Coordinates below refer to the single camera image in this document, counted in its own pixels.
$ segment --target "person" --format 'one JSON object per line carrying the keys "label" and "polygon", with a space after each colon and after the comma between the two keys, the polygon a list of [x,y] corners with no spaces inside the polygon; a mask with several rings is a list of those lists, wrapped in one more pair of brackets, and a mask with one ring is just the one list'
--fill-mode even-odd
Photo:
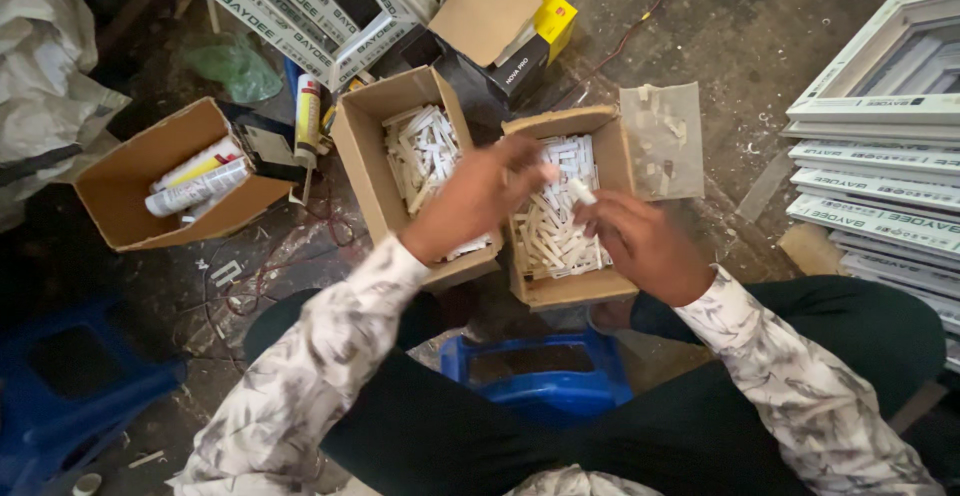
{"label": "person", "polygon": [[575,217],[642,291],[629,326],[717,360],[555,431],[405,355],[443,330],[415,295],[426,263],[551,180],[539,156],[512,135],[464,157],[346,280],[266,310],[245,340],[256,360],[169,481],[177,496],[307,494],[322,453],[385,496],[943,493],[884,421],[943,366],[930,308],[842,277],[743,286],[618,192]]}

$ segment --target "green plastic bag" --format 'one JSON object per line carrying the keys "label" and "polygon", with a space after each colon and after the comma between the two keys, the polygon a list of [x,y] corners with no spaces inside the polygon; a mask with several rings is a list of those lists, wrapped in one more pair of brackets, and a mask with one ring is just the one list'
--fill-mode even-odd
{"label": "green plastic bag", "polygon": [[281,92],[281,77],[254,51],[249,38],[230,33],[210,38],[213,44],[194,48],[183,55],[183,60],[194,72],[223,84],[238,104],[266,100]]}

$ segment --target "hand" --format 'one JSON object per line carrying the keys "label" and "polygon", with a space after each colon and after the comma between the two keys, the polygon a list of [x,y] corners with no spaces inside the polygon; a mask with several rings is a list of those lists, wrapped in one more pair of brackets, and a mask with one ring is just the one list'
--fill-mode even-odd
{"label": "hand", "polygon": [[611,190],[593,195],[596,204],[574,207],[574,223],[600,236],[621,275],[669,306],[689,305],[710,289],[716,272],[662,210]]}
{"label": "hand", "polygon": [[530,194],[559,172],[541,162],[542,145],[511,135],[470,153],[399,240],[423,263],[436,261],[458,246],[490,232]]}

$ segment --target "caulk tube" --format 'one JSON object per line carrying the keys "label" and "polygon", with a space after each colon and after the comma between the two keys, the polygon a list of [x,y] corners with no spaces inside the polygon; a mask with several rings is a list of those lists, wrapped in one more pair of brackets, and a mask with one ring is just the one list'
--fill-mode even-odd
{"label": "caulk tube", "polygon": [[294,129],[294,162],[312,170],[317,167],[317,145],[320,141],[320,84],[309,74],[303,74],[296,80]]}
{"label": "caulk tube", "polygon": [[161,190],[189,181],[208,171],[243,157],[243,151],[234,143],[234,137],[228,134],[220,141],[200,151],[183,164],[175,167],[159,181],[150,185],[150,192],[156,194]]}
{"label": "caulk tube", "polygon": [[185,181],[149,196],[145,203],[153,216],[163,218],[179,210],[184,210],[186,207],[196,205],[218,192],[230,190],[243,181],[247,175],[249,175],[247,161],[244,159],[234,160],[190,181]]}
{"label": "caulk tube", "polygon": [[220,200],[222,200],[230,192],[231,191],[228,188],[222,192],[217,192],[193,207],[188,207],[180,217],[180,221],[184,224],[196,222],[197,219],[203,216],[205,212],[209,211],[211,208],[213,208],[213,206],[219,204]]}

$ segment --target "yellow box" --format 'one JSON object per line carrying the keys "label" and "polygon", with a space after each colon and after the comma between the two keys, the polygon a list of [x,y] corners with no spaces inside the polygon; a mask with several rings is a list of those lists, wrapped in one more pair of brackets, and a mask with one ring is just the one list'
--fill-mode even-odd
{"label": "yellow box", "polygon": [[547,66],[557,59],[560,52],[570,43],[570,36],[573,35],[573,18],[576,16],[577,9],[565,0],[543,0],[543,4],[534,14],[536,33],[550,44]]}

